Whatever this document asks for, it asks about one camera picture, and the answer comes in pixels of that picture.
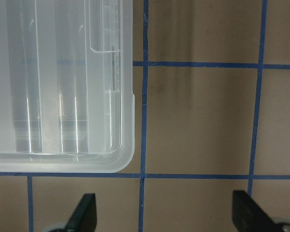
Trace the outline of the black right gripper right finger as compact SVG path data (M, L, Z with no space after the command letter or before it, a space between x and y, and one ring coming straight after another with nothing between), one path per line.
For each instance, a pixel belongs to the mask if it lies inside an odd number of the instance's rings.
M244 190L232 192L232 222L238 232L283 231Z

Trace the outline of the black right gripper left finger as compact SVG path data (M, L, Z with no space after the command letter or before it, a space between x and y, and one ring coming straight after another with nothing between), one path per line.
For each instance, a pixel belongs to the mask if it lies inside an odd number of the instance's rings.
M97 207L94 193L84 194L64 230L66 232L94 232L97 227Z

